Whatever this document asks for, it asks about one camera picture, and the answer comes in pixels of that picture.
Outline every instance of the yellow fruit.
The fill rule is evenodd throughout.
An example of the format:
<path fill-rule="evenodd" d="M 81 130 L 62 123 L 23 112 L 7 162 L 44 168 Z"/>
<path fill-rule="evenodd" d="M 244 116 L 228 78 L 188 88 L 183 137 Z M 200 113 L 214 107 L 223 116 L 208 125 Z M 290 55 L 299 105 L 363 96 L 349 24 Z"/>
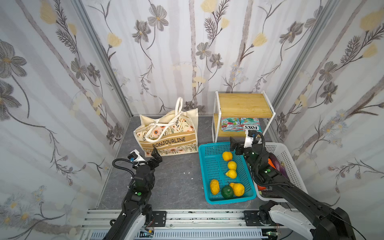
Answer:
<path fill-rule="evenodd" d="M 236 168 L 237 168 L 237 164 L 236 164 L 236 162 L 234 162 L 234 161 L 229 161 L 229 162 L 228 162 L 228 168 L 229 168 L 229 169 L 236 170 Z"/>
<path fill-rule="evenodd" d="M 233 169 L 230 169 L 228 172 L 226 172 L 227 177 L 230 177 L 232 179 L 237 177 L 237 172 Z"/>
<path fill-rule="evenodd" d="M 228 162 L 232 160 L 232 153 L 231 152 L 223 152 L 223 159 L 224 161 Z"/>
<path fill-rule="evenodd" d="M 241 197 L 242 195 L 244 195 L 245 187 L 241 183 L 231 182 L 229 185 L 233 189 L 233 193 L 235 194 L 235 196 Z"/>
<path fill-rule="evenodd" d="M 220 186 L 219 186 L 218 180 L 216 179 L 213 179 L 211 181 L 211 183 L 209 184 L 209 187 L 211 188 L 211 193 L 213 195 L 218 194 L 218 192 L 220 191 Z"/>

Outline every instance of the blue plastic basket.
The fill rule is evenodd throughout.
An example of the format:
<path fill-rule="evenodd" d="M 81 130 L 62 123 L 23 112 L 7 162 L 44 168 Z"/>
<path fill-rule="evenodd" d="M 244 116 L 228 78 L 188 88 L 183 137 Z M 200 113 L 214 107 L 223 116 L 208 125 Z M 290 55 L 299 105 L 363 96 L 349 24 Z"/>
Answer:
<path fill-rule="evenodd" d="M 228 172 L 228 162 L 223 160 L 222 154 L 225 151 L 230 151 L 229 142 L 208 143 L 199 146 L 199 157 L 201 174 L 203 176 L 203 185 L 205 199 L 210 204 L 231 204 L 235 202 L 245 202 L 256 198 L 256 190 L 253 180 L 248 171 L 247 164 L 242 155 L 235 155 L 233 159 L 237 164 L 237 177 L 231 179 L 225 175 Z M 211 193 L 209 184 L 212 179 L 218 180 L 220 184 L 220 192 L 216 195 Z M 241 183 L 244 185 L 245 193 L 241 197 L 234 196 L 232 199 L 225 199 L 221 195 L 221 189 L 229 185 L 231 182 Z"/>

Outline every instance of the snack package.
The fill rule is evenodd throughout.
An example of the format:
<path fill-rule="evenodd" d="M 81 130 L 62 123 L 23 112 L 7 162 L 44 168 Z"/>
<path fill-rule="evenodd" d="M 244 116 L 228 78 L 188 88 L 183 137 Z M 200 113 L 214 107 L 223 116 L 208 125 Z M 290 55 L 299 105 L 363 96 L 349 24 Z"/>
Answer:
<path fill-rule="evenodd" d="M 240 132 L 246 129 L 262 132 L 258 118 L 221 118 L 221 130 Z"/>
<path fill-rule="evenodd" d="M 221 118 L 222 131 L 241 131 L 240 118 Z"/>
<path fill-rule="evenodd" d="M 257 130 L 263 132 L 258 118 L 241 118 L 240 125 L 245 130 Z"/>

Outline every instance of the wooden shelf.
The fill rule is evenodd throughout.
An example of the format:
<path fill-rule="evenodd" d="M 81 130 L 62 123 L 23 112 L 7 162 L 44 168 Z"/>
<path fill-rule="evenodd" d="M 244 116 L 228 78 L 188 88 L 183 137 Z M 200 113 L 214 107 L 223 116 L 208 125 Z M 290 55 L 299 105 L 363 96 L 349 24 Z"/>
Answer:
<path fill-rule="evenodd" d="M 261 93 L 219 93 L 218 96 L 222 118 L 271 118 L 273 116 Z"/>
<path fill-rule="evenodd" d="M 214 114 L 214 123 L 215 123 L 215 131 L 216 131 L 216 125 L 218 123 L 218 114 L 215 113 Z M 219 137 L 245 137 L 245 131 L 241 131 L 241 132 L 231 132 L 231 131 L 222 131 L 221 130 L 221 121 L 220 121 L 220 127 L 218 129 L 218 134 L 217 134 Z"/>

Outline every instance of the eggplant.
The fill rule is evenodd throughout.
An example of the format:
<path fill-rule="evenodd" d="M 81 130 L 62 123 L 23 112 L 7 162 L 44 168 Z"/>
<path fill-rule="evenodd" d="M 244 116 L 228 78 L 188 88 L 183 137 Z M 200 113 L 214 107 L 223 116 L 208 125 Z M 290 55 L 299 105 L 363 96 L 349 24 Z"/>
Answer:
<path fill-rule="evenodd" d="M 277 160 L 277 157 L 273 153 L 269 153 L 269 159 L 276 167 L 276 170 L 279 171 L 281 174 L 283 174 L 287 179 L 289 179 L 287 171 L 285 170 L 285 167 L 280 165 L 279 160 Z"/>
<path fill-rule="evenodd" d="M 277 157 L 273 153 L 269 153 L 269 159 L 274 164 L 277 171 L 280 171 L 280 163 L 279 160 L 277 160 Z"/>
<path fill-rule="evenodd" d="M 280 165 L 280 172 L 289 180 L 289 177 L 288 177 L 287 171 L 285 170 L 285 167 L 283 167 L 281 165 Z"/>

